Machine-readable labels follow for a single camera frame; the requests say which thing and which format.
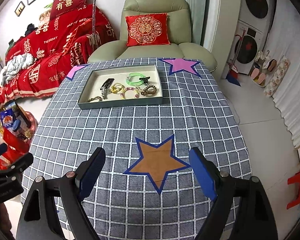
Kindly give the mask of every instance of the recliner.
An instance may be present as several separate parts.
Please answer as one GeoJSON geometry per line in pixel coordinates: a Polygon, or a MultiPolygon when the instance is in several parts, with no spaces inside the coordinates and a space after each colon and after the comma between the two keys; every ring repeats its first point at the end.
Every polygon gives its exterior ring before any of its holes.
{"type": "Polygon", "coordinates": [[[208,50],[191,43],[190,11],[186,0],[126,0],[121,16],[120,39],[100,46],[89,57],[88,63],[141,57],[198,59],[210,71],[217,67],[217,61],[208,50]],[[167,13],[171,44],[127,47],[128,26],[125,17],[150,13],[167,13]]]}

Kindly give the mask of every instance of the red sofa cover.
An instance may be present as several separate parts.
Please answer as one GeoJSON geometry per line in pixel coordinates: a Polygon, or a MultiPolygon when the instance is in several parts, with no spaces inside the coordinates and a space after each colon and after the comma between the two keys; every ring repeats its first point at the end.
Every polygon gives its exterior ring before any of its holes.
{"type": "Polygon", "coordinates": [[[70,11],[16,42],[6,63],[14,56],[32,54],[37,60],[0,88],[0,105],[19,97],[53,95],[71,68],[87,63],[92,52],[116,40],[106,16],[96,8],[97,44],[92,36],[92,5],[70,11]]]}

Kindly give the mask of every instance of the white tray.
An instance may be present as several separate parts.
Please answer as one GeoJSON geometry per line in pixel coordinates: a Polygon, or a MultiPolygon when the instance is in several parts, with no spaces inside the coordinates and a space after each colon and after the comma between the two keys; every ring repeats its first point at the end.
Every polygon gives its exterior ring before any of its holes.
{"type": "MultiPolygon", "coordinates": [[[[132,81],[137,82],[138,77],[134,77],[132,81]]],[[[162,98],[162,88],[156,65],[134,65],[92,71],[79,97],[78,105],[82,110],[123,106],[160,105],[162,104],[162,98]],[[131,87],[126,83],[126,77],[133,72],[138,72],[146,77],[150,77],[148,85],[155,85],[157,93],[147,96],[140,95],[139,98],[135,98],[135,92],[130,90],[125,93],[126,99],[121,99],[120,92],[117,94],[108,92],[106,94],[106,99],[103,99],[100,102],[97,99],[89,103],[87,102],[90,98],[96,96],[102,98],[100,88],[108,78],[114,78],[112,84],[121,83],[124,87],[131,87]]]]}

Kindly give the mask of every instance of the jewelry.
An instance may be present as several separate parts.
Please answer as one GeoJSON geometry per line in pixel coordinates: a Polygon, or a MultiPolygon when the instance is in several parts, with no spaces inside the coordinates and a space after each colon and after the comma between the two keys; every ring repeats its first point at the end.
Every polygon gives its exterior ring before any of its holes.
{"type": "Polygon", "coordinates": [[[141,81],[143,81],[144,85],[147,85],[149,83],[149,79],[150,77],[146,77],[146,78],[139,78],[141,81]]]}
{"type": "Polygon", "coordinates": [[[141,77],[141,78],[145,78],[146,76],[141,74],[141,73],[130,73],[129,76],[126,78],[126,83],[129,85],[129,86],[140,86],[143,84],[143,81],[140,80],[138,82],[131,82],[130,79],[133,78],[133,77],[141,77]]]}
{"type": "Polygon", "coordinates": [[[157,88],[154,85],[149,85],[141,91],[141,95],[154,95],[157,92],[157,88]]]}
{"type": "Polygon", "coordinates": [[[134,92],[135,92],[134,97],[135,97],[135,98],[139,98],[139,97],[140,97],[139,89],[132,88],[132,87],[127,87],[127,88],[123,88],[123,89],[122,89],[122,92],[121,92],[121,94],[120,94],[120,98],[121,98],[121,99],[125,99],[124,94],[125,94],[125,92],[127,92],[128,90],[134,90],[134,92]]]}
{"type": "Polygon", "coordinates": [[[124,86],[120,83],[116,83],[113,86],[111,86],[110,92],[113,94],[116,94],[116,93],[120,92],[122,89],[124,89],[124,86]]]}
{"type": "Polygon", "coordinates": [[[96,100],[96,99],[98,99],[99,102],[102,100],[101,97],[97,96],[97,97],[95,97],[95,98],[90,98],[90,99],[87,101],[87,103],[89,103],[89,102],[91,102],[91,101],[93,101],[93,100],[96,100]]]}
{"type": "Polygon", "coordinates": [[[109,90],[109,87],[111,86],[112,82],[114,81],[114,78],[108,78],[100,88],[101,90],[101,95],[103,99],[106,99],[106,93],[109,90]]]}

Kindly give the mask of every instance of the white blanket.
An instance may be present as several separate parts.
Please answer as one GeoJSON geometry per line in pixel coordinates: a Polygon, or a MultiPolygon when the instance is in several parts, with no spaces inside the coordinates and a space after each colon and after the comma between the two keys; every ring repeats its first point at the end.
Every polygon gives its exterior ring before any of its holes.
{"type": "Polygon", "coordinates": [[[7,65],[0,71],[0,87],[3,87],[23,69],[31,66],[35,59],[30,53],[14,56],[7,65]]]}

